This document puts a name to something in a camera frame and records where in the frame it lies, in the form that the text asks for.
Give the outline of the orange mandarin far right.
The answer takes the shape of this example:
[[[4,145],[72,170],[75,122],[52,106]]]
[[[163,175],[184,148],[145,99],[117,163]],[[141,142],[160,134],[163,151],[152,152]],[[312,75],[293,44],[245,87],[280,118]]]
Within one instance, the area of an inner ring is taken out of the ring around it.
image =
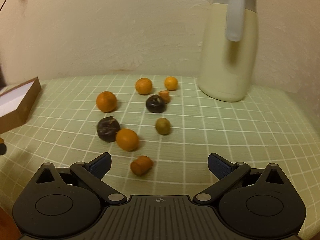
[[[178,88],[178,80],[173,76],[169,76],[164,80],[164,85],[169,91],[176,90]]]

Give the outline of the orange mandarin near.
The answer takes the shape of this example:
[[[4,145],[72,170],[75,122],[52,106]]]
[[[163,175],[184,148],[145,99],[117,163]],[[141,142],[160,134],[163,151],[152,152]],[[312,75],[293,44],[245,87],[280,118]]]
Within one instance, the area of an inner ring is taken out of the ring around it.
[[[122,150],[134,151],[139,146],[139,137],[135,131],[124,128],[117,133],[116,143]]]

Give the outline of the brown white shallow box tray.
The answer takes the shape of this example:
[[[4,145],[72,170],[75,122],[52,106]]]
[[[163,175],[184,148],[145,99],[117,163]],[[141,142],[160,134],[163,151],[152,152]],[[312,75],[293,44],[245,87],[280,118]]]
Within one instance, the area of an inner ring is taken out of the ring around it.
[[[1,94],[1,134],[24,125],[41,91],[39,78],[33,78]]]

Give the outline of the orange mandarin left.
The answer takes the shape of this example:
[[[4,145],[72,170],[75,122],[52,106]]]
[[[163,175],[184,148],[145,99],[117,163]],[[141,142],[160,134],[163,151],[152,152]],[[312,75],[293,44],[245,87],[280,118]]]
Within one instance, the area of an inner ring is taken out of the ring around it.
[[[112,92],[101,92],[96,98],[96,106],[104,113],[112,112],[117,107],[117,98]]]

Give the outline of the green-brown kiwi fruit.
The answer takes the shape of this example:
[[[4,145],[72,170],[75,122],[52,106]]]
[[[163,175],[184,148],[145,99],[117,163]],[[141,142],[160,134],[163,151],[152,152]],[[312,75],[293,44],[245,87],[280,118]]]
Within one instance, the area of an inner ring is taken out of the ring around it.
[[[161,135],[167,135],[171,131],[171,123],[166,118],[159,118],[155,124],[156,131]]]

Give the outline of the orange mandarin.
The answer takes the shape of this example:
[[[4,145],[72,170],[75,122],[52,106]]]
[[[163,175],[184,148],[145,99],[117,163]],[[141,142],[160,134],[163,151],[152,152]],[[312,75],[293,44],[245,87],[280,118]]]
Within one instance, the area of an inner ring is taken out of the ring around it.
[[[96,106],[104,113],[112,112],[117,107],[117,98],[112,92],[101,92],[96,98]]]
[[[139,146],[139,137],[135,131],[124,128],[117,133],[116,143],[122,150],[134,151]]]
[[[176,90],[178,88],[178,80],[173,76],[169,76],[164,80],[164,85],[169,91]]]
[[[143,77],[136,81],[135,89],[140,95],[148,95],[152,92],[153,85],[150,79]]]

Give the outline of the green white grid tablecloth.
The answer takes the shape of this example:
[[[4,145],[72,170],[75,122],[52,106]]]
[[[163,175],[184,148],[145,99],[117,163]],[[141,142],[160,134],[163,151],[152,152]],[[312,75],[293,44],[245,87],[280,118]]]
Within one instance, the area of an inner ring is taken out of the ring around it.
[[[215,183],[207,167],[208,155],[215,152],[254,168],[278,164],[306,205],[300,237],[311,239],[319,232],[319,117],[308,103],[259,86],[240,102],[217,101],[203,94],[194,78],[179,77],[162,113],[172,130],[160,135],[155,129],[159,116],[146,109],[146,96],[135,90],[137,80],[137,75],[101,75],[42,81],[26,124],[2,135],[7,152],[1,156],[1,207],[10,212],[43,163],[69,166],[103,152],[112,155],[104,181],[127,196],[193,196]],[[98,137],[97,124],[105,113],[95,101],[104,91],[117,97],[112,115],[138,134],[138,150],[126,152]],[[130,164],[141,155],[153,167],[137,176]]]

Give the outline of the orange carrot chunk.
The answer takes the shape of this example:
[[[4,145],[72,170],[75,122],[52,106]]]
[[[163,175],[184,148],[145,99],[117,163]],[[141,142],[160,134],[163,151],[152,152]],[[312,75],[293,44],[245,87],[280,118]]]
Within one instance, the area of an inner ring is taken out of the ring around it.
[[[168,90],[160,91],[160,92],[158,93],[158,95],[163,99],[163,101],[164,101],[165,103],[169,103],[169,102],[170,102],[171,97],[170,97],[170,93],[169,93]]]
[[[130,164],[131,171],[142,176],[153,167],[153,161],[146,155],[141,155]]]

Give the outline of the dark mangosteen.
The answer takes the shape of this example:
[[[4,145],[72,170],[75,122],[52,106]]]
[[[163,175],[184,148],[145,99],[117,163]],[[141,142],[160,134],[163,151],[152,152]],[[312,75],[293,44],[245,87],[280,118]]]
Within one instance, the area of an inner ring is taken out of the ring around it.
[[[152,95],[146,100],[146,108],[151,113],[163,113],[166,105],[164,100],[159,95]]]
[[[114,142],[121,127],[114,116],[102,118],[97,124],[98,137],[106,142]]]

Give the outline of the dark mangosteen far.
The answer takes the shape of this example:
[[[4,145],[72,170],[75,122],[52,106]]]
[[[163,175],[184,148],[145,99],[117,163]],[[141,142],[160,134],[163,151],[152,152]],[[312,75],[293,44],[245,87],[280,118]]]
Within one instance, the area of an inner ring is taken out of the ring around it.
[[[146,100],[146,108],[151,113],[163,113],[166,105],[164,100],[159,95],[152,95]]]

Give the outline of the orange mandarin far middle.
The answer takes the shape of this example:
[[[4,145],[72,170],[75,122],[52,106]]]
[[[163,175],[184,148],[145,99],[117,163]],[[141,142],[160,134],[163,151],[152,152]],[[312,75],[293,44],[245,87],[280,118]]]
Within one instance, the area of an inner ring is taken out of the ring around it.
[[[152,92],[153,85],[150,79],[143,77],[136,81],[135,89],[140,95],[148,95]]]

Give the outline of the dark mangosteen near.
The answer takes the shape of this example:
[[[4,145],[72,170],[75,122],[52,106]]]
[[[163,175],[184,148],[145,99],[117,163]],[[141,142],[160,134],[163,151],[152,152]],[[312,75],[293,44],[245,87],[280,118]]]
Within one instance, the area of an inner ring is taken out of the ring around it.
[[[114,116],[102,118],[97,124],[98,137],[106,142],[114,142],[121,127]]]

